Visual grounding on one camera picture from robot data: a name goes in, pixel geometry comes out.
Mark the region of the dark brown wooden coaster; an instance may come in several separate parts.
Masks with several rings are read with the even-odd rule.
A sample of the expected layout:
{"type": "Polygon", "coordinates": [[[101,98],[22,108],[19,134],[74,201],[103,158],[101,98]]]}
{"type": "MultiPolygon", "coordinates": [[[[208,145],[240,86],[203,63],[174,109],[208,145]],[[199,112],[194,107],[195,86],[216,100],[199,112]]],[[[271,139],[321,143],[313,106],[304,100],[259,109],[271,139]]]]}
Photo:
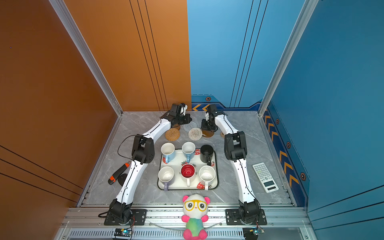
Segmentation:
{"type": "Polygon", "coordinates": [[[202,130],[202,134],[204,138],[211,138],[215,134],[215,132],[202,130]]]}

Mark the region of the multicolour woven coaster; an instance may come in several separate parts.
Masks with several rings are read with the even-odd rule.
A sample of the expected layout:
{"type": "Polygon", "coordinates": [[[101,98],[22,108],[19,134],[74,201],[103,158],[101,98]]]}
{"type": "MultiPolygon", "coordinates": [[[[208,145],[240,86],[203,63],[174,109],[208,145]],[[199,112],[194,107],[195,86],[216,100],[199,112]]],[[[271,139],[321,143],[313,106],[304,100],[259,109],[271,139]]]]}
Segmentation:
{"type": "Polygon", "coordinates": [[[192,128],[188,134],[189,138],[193,141],[198,141],[203,137],[203,132],[200,128],[192,128]]]}

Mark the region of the grey blue rope coaster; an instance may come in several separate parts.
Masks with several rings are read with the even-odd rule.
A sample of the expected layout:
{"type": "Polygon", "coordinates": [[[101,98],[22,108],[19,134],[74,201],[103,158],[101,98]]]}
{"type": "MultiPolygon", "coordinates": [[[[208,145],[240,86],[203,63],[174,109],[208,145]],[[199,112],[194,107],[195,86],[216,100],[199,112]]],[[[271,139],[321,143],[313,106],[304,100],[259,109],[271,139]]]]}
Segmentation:
{"type": "Polygon", "coordinates": [[[186,124],[186,125],[183,125],[183,129],[186,131],[186,132],[189,132],[190,130],[192,130],[192,129],[194,129],[194,128],[197,128],[198,127],[198,125],[197,125],[197,123],[195,123],[195,122],[190,122],[190,123],[188,123],[188,124],[186,124]]]}

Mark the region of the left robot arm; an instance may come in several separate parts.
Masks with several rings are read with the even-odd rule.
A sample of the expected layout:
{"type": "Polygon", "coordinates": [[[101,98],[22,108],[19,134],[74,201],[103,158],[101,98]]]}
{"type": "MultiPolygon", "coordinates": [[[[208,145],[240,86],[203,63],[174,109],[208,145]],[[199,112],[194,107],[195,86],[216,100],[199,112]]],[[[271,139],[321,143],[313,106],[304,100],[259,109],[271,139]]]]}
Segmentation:
{"type": "Polygon", "coordinates": [[[188,106],[185,103],[173,104],[171,109],[160,117],[155,126],[141,135],[135,135],[128,176],[119,194],[109,206],[104,225],[130,224],[133,215],[131,206],[134,194],[146,167],[155,157],[155,142],[175,125],[186,125],[192,121],[187,109],[188,106]]]}

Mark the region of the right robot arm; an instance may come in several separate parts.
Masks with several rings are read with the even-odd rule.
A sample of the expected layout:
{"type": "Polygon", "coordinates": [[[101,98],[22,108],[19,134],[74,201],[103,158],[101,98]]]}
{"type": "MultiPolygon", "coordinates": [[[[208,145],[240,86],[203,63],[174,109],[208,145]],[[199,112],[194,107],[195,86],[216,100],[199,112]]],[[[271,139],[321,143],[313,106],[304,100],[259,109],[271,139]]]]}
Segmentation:
{"type": "Polygon", "coordinates": [[[247,170],[247,141],[243,131],[237,130],[228,120],[227,114],[219,111],[216,105],[209,105],[202,120],[204,131],[221,130],[224,134],[224,153],[234,168],[239,192],[240,219],[246,225],[258,224],[261,206],[255,197],[247,170]]]}

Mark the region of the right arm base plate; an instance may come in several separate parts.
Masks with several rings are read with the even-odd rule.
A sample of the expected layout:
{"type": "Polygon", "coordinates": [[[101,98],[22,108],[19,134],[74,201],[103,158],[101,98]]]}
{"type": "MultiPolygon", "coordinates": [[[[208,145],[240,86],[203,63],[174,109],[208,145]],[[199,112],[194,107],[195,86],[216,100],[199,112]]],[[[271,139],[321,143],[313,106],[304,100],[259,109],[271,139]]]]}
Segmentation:
{"type": "Polygon", "coordinates": [[[240,213],[239,209],[226,209],[226,223],[229,226],[235,225],[252,225],[266,226],[268,224],[264,209],[260,209],[259,214],[251,215],[240,213]]]}

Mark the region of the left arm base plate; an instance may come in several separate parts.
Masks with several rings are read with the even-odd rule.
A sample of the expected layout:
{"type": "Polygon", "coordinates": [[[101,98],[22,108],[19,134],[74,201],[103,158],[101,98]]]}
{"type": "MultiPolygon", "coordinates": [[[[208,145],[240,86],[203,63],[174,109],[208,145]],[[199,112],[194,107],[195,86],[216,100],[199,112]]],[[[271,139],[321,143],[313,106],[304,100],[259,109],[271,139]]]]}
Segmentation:
{"type": "Polygon", "coordinates": [[[147,217],[146,209],[129,209],[121,213],[107,212],[105,226],[143,226],[147,217]]]}

